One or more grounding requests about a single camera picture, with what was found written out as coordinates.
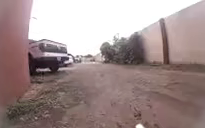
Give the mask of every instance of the dirt path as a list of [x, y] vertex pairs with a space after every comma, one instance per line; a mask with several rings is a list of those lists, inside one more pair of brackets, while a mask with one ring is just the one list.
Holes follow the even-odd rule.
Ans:
[[80, 64], [36, 76], [33, 83], [20, 103], [34, 99], [35, 108], [15, 113], [13, 127], [199, 128], [205, 123], [205, 73]]

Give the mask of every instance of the overcast sky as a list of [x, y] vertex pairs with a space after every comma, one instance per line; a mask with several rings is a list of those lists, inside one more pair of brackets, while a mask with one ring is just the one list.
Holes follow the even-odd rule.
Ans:
[[116, 33], [135, 31], [199, 0], [34, 0], [29, 38], [65, 43], [69, 53], [97, 54]]

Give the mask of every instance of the shrub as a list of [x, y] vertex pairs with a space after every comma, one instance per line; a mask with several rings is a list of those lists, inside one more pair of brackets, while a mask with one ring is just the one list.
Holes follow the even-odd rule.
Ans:
[[113, 45], [105, 42], [101, 45], [101, 54], [105, 62], [120, 64], [140, 64], [144, 62], [143, 38], [139, 33], [127, 38], [114, 38]]

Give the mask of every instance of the car wheel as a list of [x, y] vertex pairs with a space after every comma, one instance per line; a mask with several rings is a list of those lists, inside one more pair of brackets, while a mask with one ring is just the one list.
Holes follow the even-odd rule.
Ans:
[[51, 72], [57, 72], [58, 71], [58, 69], [59, 69], [59, 66], [58, 65], [54, 65], [54, 66], [51, 66], [51, 67], [49, 67], [49, 69], [51, 70]]
[[30, 73], [30, 75], [36, 74], [36, 70], [37, 70], [37, 67], [36, 67], [36, 64], [34, 62], [34, 59], [31, 56], [29, 56], [29, 73]]

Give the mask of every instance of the tall wall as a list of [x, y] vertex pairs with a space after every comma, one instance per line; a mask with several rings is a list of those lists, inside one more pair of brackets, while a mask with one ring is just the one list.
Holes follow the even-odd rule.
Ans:
[[171, 63], [205, 64], [205, 0], [165, 19]]
[[163, 43], [159, 22], [143, 29], [141, 34], [144, 38], [145, 58], [147, 62], [163, 61]]
[[28, 27], [32, 0], [0, 0], [0, 108], [30, 85]]
[[[205, 0], [165, 18], [170, 63], [205, 65]], [[141, 31], [146, 59], [163, 62], [159, 22]]]

